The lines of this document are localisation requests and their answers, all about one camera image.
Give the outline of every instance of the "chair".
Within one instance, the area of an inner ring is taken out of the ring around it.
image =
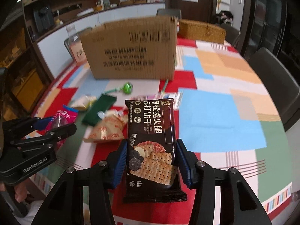
[[[82,32],[84,32],[84,31],[91,30],[91,29],[92,29],[91,27],[85,28],[85,29],[83,29],[82,31],[79,31],[79,32],[78,32],[78,35],[80,35],[80,34],[81,34]],[[73,57],[73,54],[72,54],[72,52],[71,52],[71,49],[70,49],[70,47],[69,47],[69,38],[67,38],[67,39],[64,40],[64,46],[66,47],[66,49],[67,49],[68,52],[70,53],[70,55],[71,55],[71,57],[73,58],[73,60],[75,60],[75,58]]]
[[[225,23],[221,24],[220,27],[226,30],[225,40],[228,43],[230,43],[233,47],[236,47],[241,32],[232,27],[231,25]]]
[[[169,15],[169,16],[175,16],[178,17],[178,19],[181,19],[181,10],[180,9],[173,9],[173,8],[159,8],[157,9],[156,15]]]
[[[285,131],[300,118],[300,87],[284,65],[266,48],[248,60],[268,90],[283,122]]]

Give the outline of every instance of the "glass bottle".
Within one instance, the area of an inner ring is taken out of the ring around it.
[[[76,64],[78,66],[84,64],[87,62],[86,54],[84,53],[84,50],[82,48],[81,40],[77,34],[77,31],[75,29],[75,25],[69,25],[67,26],[67,32],[69,36],[69,48],[73,54],[73,58],[76,61]]]

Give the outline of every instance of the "green snack package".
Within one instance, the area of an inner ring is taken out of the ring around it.
[[[92,108],[86,113],[82,119],[83,124],[95,126],[100,118],[98,112],[107,111],[117,101],[115,96],[102,94],[99,99],[93,104]]]

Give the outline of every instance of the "black truffle image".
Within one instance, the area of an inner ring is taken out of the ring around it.
[[[139,161],[140,161],[141,163],[143,163],[144,158],[143,158],[142,156],[139,156],[138,159],[139,159]]]
[[[128,162],[128,167],[130,170],[132,171],[137,171],[141,168],[142,163],[140,162],[140,160],[136,157],[133,157],[132,159],[129,160]]]
[[[134,157],[138,158],[140,156],[139,152],[138,151],[135,151],[135,150],[132,150],[130,151],[129,153],[129,159],[132,159]]]

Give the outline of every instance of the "white cabinet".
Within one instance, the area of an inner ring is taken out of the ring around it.
[[[54,78],[72,62],[72,57],[64,45],[66,38],[68,33],[66,27],[63,27],[37,44]]]
[[[90,16],[84,17],[83,19],[79,19],[79,20],[75,21],[74,25],[75,25],[77,32],[82,31],[87,27],[90,27],[91,26]]]
[[[99,25],[106,22],[111,22],[115,20],[114,11],[104,11],[90,16],[90,23],[93,25]]]
[[[137,15],[138,6],[139,5],[114,9],[113,12],[115,15],[115,20],[136,18],[138,16]]]
[[[92,14],[75,21],[74,24],[76,30],[79,32],[87,27],[94,28],[95,25],[110,21],[155,16],[157,9],[164,7],[164,3],[146,3],[120,7]],[[72,57],[64,46],[64,40],[67,38],[68,33],[66,26],[64,26],[38,42],[38,47],[54,78],[56,78],[65,69],[65,67],[72,62]]]
[[[164,3],[143,4],[137,5],[138,17],[156,16],[156,11],[159,8],[165,8]]]

